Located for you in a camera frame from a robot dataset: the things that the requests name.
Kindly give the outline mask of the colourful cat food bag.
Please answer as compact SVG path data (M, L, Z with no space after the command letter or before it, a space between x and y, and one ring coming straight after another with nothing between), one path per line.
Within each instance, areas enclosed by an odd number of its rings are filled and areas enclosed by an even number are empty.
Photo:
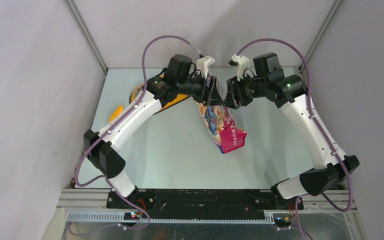
M210 76L216 77L209 71L207 78ZM225 99L227 88L218 79L217 84L223 87ZM221 153L226 154L245 145L247 132L236 109L201 103L197 103L196 106L204 126Z

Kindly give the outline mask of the yellow double pet bowl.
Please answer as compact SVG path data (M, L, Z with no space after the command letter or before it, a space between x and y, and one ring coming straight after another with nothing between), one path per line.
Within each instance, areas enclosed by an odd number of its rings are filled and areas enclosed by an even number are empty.
M141 83L141 84L137 85L137 86L132 90L132 92L131 92L131 94L130 94L130 97L129 97L129 103L130 103L130 104L135 100L136 97L138 97L138 96L140 95L140 93L141 93L141 91L143 90L143 88L144 88L144 84ZM178 94L177 97L176 97L174 100L172 100L172 101L170 101L169 103L167 103L162 109L160 109L160 110L158 111L158 113L160 113L160 112L162 112L162 111L164 111L164 110L166 110L166 109L168 109L168 108L171 108L171 107L173 107L173 106L175 106L175 105L177 105L177 104L179 104L179 103L185 101L185 100L188 99L189 97L190 97L189 95Z

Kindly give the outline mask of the yellow plastic food scoop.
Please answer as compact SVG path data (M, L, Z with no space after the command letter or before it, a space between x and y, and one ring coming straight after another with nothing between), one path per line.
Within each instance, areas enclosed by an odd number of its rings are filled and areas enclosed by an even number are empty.
M118 105L117 108L113 111L111 116L109 117L109 122L112 122L116 117L118 117L124 110L122 105Z

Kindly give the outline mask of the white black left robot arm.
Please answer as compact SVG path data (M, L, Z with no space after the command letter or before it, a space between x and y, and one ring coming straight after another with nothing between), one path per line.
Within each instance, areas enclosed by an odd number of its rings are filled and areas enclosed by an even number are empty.
M139 95L115 119L99 131L87 130L84 135L85 157L118 192L118 201L125 208L138 202L137 186L125 169L126 161L119 151L127 139L152 115L159 112L178 95L192 97L205 106L218 105L216 79L210 73L212 56L202 56L196 62L176 54L159 74L149 78Z

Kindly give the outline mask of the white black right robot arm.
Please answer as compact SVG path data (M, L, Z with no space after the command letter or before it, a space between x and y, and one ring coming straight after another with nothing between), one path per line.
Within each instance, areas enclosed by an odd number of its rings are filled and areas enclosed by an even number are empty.
M284 209L291 198L309 194L318 196L346 179L359 165L355 155L346 152L334 141L317 111L308 101L303 79L292 74L285 76L278 55L270 52L253 59L255 73L249 75L250 60L234 54L229 64L237 69L236 76L227 80L224 106L238 109L253 99L266 98L285 114L297 129L309 153L312 169L274 186L271 204Z

